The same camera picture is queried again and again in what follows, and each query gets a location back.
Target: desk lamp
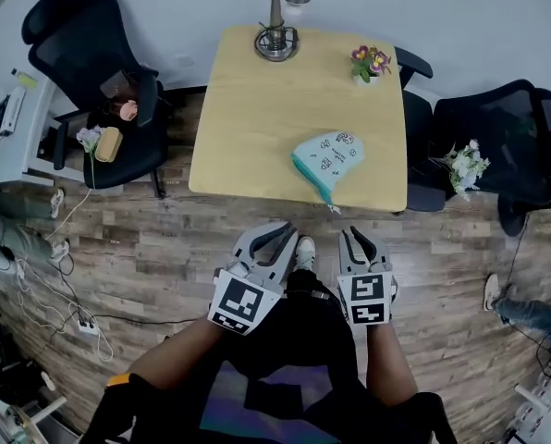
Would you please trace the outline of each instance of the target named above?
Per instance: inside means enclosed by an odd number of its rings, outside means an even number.
[[[311,0],[286,1],[291,5],[299,6]],[[298,44],[299,38],[296,28],[284,26],[280,0],[272,0],[269,26],[263,26],[263,31],[255,38],[255,50],[265,59],[281,62],[296,54]]]

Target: white shoe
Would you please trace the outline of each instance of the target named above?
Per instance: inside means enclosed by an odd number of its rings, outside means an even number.
[[[68,255],[70,252],[70,244],[67,240],[57,242],[55,241],[52,244],[52,262],[60,263],[62,259]]]
[[[487,281],[485,281],[483,309],[484,311],[493,311],[494,302],[499,299],[503,294],[503,291],[499,288],[499,281],[497,279],[497,273],[489,275]]]
[[[312,271],[315,256],[316,248],[314,246],[314,240],[310,237],[302,237],[296,246],[296,264],[294,265],[294,271]]]
[[[50,216],[52,218],[57,218],[62,202],[64,202],[64,190],[62,188],[58,188],[55,194],[52,196],[52,200],[50,201],[50,205],[52,207],[52,210],[50,211]]]

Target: wooden table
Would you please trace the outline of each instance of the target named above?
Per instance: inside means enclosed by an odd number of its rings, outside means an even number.
[[[258,28],[225,31],[203,103],[190,173],[195,192],[321,203],[290,159],[302,142],[344,130],[365,160],[333,192],[335,205],[397,212],[407,204],[403,100],[395,48],[361,36],[300,30],[282,63],[258,57]],[[392,75],[359,87],[349,56],[360,44],[392,56]]]

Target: black office chair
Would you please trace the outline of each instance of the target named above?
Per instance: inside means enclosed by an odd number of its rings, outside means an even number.
[[[407,208],[423,212],[441,211],[444,209],[446,200],[454,194],[449,183],[447,185],[444,173],[435,173],[442,167],[430,160],[434,117],[432,107],[419,95],[405,90],[413,74],[418,73],[431,79],[434,72],[429,63],[413,53],[399,47],[396,47],[395,51],[397,64],[401,66],[399,78],[403,89],[407,137]]]
[[[87,126],[115,126],[123,134],[113,163],[84,156],[84,181],[90,188],[110,188],[150,173],[156,197],[164,197],[156,169],[167,155],[169,106],[159,97],[158,72],[141,66],[131,53],[117,0],[40,0],[23,21],[22,37],[32,44],[30,62],[50,78],[81,112],[91,112]],[[106,116],[101,84],[118,71],[138,82],[138,116],[133,122]],[[67,123],[58,129],[54,164],[64,167]]]
[[[415,119],[412,110],[407,122],[411,180],[453,196],[448,172],[430,158],[475,139],[491,163],[476,184],[481,191],[499,194],[499,220],[509,236],[522,231],[529,212],[551,208],[550,91],[515,80],[489,92],[440,100],[433,114],[421,101],[410,105],[418,107],[419,115]]]

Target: purple flower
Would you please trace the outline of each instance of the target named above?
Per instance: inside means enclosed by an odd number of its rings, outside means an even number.
[[[368,57],[369,53],[370,53],[370,49],[368,48],[368,46],[362,45],[355,51],[351,52],[351,58],[357,61],[362,61],[363,59]]]
[[[378,51],[373,55],[373,62],[370,65],[370,70],[374,74],[379,72],[385,72],[386,66],[388,65],[388,56],[382,51]]]

